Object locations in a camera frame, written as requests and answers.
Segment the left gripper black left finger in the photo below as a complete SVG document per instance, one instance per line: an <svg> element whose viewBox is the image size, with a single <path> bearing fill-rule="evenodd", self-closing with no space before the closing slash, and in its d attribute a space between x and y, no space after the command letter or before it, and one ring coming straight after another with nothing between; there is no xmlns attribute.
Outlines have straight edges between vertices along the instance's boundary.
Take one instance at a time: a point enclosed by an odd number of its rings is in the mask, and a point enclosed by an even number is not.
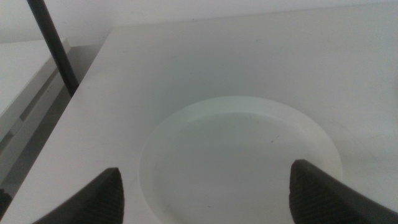
<svg viewBox="0 0 398 224"><path fill-rule="evenodd" d="M102 224L124 220L124 188L117 167L107 168L36 223Z"/></svg>

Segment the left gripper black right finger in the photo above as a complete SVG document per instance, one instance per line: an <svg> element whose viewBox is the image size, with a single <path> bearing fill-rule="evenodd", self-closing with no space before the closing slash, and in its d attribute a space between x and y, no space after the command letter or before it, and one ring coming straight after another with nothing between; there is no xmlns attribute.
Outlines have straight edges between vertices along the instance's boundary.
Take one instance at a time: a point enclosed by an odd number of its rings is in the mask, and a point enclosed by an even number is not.
<svg viewBox="0 0 398 224"><path fill-rule="evenodd" d="M361 195L310 162L290 168L289 208L294 223L391 223L397 212Z"/></svg>

